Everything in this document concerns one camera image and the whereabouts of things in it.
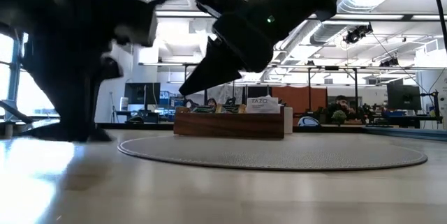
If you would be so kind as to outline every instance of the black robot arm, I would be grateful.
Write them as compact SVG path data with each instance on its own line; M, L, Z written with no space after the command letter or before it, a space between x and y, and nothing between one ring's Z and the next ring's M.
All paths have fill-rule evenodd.
M207 54L182 85L193 94L241 78L240 70L259 73L272 60L273 47L315 13L320 21L337 12L337 0L196 0L217 18Z
M29 34L22 67L45 92L61 120L41 138L86 141L102 136L94 116L102 81L121 77L119 64L104 53L111 40L152 46L155 8L166 0L0 0L0 32L21 40ZM273 45L312 13L320 20L336 12L336 0L196 0L217 18L207 55L180 92L192 94L261 72Z

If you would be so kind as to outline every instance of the wooden box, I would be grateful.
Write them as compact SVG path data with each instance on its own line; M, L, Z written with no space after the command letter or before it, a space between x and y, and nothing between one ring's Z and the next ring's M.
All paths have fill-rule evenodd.
M206 137L284 138L284 111L280 114L208 114L178 112L174 134Z

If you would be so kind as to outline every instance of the orange partition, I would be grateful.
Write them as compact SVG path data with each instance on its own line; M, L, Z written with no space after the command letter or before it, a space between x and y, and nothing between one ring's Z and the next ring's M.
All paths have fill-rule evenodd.
M293 113L303 113L309 108L309 87L273 87L272 96L283 100L287 106L293 108ZM311 88L311 109L317 111L319 107L326 108L328 104L328 90L326 88ZM293 119L293 125L299 119Z

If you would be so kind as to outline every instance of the gray round rug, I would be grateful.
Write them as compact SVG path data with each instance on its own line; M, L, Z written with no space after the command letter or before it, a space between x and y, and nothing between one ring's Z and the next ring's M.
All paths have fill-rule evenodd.
M324 136L292 135L274 141L173 135L128 140L118 149L138 158L169 163L253 170L372 170L427 161L425 154L403 147Z

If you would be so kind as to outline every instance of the green led light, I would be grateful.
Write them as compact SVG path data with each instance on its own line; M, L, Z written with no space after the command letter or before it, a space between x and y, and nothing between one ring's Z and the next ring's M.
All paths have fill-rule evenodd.
M271 15L267 18L267 22L272 23L274 22L274 17Z

